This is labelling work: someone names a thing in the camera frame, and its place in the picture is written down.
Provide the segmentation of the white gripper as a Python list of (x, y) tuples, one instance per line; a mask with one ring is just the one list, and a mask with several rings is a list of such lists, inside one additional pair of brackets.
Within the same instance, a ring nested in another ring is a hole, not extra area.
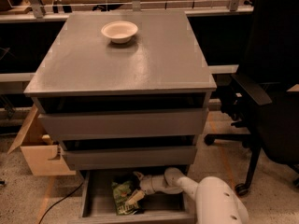
[(163, 175), (143, 175), (138, 171), (134, 171), (133, 173), (139, 181), (141, 180), (139, 186), (142, 190), (136, 189), (125, 202), (127, 205), (133, 205), (142, 200), (145, 194), (151, 195), (156, 192), (166, 192), (169, 188)]

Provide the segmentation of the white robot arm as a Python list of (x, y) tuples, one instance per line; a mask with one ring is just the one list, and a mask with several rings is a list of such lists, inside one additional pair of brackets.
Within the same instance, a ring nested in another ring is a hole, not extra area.
[(184, 192), (195, 202), (198, 224), (249, 224), (245, 205), (226, 182), (215, 176), (196, 182), (175, 167), (167, 168), (162, 175), (143, 175), (140, 172), (134, 172), (134, 175), (139, 186), (126, 204), (135, 204), (156, 192)]

